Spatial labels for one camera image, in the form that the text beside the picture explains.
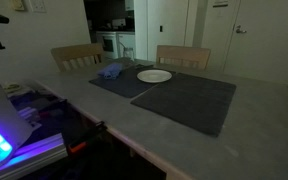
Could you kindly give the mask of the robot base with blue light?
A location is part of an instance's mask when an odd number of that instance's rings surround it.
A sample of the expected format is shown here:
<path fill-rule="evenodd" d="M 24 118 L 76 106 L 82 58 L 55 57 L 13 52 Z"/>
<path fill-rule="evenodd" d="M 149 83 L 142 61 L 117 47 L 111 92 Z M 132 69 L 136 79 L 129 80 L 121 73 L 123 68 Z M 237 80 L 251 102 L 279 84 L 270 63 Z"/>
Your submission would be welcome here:
<path fill-rule="evenodd" d="M 39 119 L 34 108 L 17 111 L 0 85 L 0 180 L 18 180 L 67 156 L 61 134 L 23 146 Z"/>

